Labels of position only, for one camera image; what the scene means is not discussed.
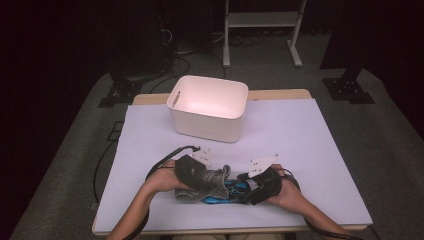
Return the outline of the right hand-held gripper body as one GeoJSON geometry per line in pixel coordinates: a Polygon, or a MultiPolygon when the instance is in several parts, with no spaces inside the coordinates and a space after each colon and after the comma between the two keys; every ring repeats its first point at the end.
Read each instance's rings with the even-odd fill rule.
{"type": "Polygon", "coordinates": [[[256,184],[256,188],[249,193],[252,196],[250,204],[256,205],[279,194],[280,175],[271,168],[279,157],[279,154],[274,154],[251,160],[248,175],[249,180],[256,184]]]}

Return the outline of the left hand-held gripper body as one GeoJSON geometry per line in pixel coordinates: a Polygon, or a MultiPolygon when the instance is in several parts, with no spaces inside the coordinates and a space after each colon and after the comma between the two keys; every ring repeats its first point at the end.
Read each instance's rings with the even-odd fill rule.
{"type": "Polygon", "coordinates": [[[207,167],[188,154],[183,155],[175,162],[175,174],[179,181],[197,191],[206,191],[212,188],[207,179],[210,171],[207,167]]]}

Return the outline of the grey cloth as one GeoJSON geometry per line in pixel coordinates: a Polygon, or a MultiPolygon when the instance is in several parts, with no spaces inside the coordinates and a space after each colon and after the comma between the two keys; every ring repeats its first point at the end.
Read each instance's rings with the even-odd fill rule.
{"type": "Polygon", "coordinates": [[[220,169],[209,171],[210,173],[207,175],[207,179],[212,184],[212,188],[210,190],[197,191],[191,188],[176,189],[176,199],[179,201],[200,201],[208,196],[226,198],[228,196],[228,190],[224,186],[224,182],[227,180],[231,173],[231,167],[229,165],[224,165],[220,169]]]}

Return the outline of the blue toy car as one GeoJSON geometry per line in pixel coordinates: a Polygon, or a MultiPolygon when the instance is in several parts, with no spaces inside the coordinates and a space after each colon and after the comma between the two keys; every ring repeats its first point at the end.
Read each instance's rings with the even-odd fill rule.
{"type": "Polygon", "coordinates": [[[236,179],[226,180],[224,186],[228,190],[226,198],[218,198],[208,196],[202,199],[205,204],[228,204],[228,203],[241,203],[244,204],[244,197],[251,192],[251,187],[248,182],[236,179]]]}

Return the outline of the white plastic bin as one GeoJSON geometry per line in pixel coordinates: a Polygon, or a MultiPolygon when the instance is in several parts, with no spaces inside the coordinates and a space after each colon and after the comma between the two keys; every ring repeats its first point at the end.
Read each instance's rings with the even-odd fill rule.
{"type": "Polygon", "coordinates": [[[166,105],[178,133],[233,143],[241,136],[248,93],[242,82],[183,76],[166,105]]]}

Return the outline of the person's right hand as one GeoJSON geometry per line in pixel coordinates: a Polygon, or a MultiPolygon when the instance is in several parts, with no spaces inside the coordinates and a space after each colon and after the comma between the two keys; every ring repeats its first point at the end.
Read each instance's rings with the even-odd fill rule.
{"type": "Polygon", "coordinates": [[[268,198],[267,202],[285,210],[297,211],[299,207],[298,202],[302,199],[298,188],[292,181],[285,178],[285,172],[281,165],[272,164],[271,168],[280,175],[281,190],[278,195],[268,198]]]}

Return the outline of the person's left hand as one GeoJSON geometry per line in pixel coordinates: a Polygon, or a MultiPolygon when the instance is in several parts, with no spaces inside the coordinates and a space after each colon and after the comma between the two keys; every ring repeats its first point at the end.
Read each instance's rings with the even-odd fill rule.
{"type": "Polygon", "coordinates": [[[154,192],[168,192],[175,189],[188,189],[175,174],[175,160],[162,164],[145,183],[154,192]]]}

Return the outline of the black stand base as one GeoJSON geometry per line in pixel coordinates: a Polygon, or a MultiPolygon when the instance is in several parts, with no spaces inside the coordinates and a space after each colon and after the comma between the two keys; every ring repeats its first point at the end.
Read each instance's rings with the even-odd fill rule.
{"type": "Polygon", "coordinates": [[[348,67],[341,77],[324,78],[323,83],[331,98],[351,104],[374,104],[371,95],[357,81],[361,70],[361,67],[348,67]]]}
{"type": "Polygon", "coordinates": [[[131,81],[124,76],[113,76],[112,86],[105,97],[100,100],[99,108],[113,107],[115,104],[131,103],[140,93],[143,84],[131,81]]]}

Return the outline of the white metal stand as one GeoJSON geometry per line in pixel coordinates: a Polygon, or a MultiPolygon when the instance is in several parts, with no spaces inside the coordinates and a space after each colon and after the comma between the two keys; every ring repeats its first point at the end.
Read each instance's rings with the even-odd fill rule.
{"type": "Polygon", "coordinates": [[[290,12],[241,12],[231,13],[229,11],[229,1],[225,0],[224,18],[224,43],[223,43],[223,66],[229,67],[230,47],[229,33],[235,28],[277,28],[292,27],[292,38],[287,41],[292,60],[296,67],[302,67],[303,63],[296,48],[300,27],[302,24],[307,0],[300,0],[297,11],[290,12]]]}

